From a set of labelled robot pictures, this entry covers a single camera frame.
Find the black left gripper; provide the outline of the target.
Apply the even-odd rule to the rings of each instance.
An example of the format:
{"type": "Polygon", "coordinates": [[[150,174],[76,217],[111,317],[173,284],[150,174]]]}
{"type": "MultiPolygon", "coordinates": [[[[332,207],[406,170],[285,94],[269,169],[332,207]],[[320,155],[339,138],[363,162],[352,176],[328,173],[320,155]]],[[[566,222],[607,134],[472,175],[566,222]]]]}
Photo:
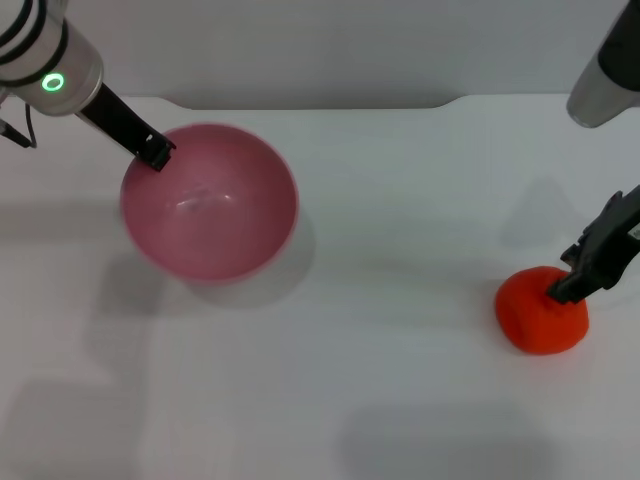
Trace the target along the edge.
{"type": "Polygon", "coordinates": [[[147,124],[106,84],[102,84],[79,116],[140,162],[160,172],[176,145],[147,124]]]}

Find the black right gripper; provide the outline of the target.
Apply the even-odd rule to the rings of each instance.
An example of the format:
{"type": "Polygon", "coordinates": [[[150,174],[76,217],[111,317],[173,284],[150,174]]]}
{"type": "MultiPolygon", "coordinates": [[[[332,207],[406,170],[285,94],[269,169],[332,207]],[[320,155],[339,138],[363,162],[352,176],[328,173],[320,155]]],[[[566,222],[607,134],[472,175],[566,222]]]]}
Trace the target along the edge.
{"type": "Polygon", "coordinates": [[[560,256],[568,275],[547,290],[560,304],[577,304],[593,293],[613,288],[639,254],[639,187],[616,192],[579,239],[560,256]]]}

